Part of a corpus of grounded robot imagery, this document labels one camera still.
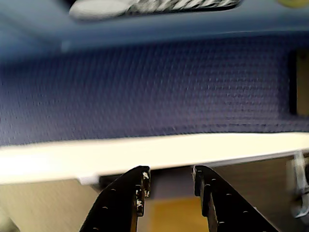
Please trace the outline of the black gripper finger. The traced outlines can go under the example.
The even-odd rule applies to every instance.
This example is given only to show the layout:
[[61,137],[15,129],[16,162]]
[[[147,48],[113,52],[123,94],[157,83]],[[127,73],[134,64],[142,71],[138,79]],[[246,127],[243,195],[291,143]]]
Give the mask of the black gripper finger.
[[150,195],[150,167],[137,166],[110,183],[97,197],[81,232],[135,232]]
[[193,168],[194,194],[210,232],[277,232],[278,229],[213,169]]

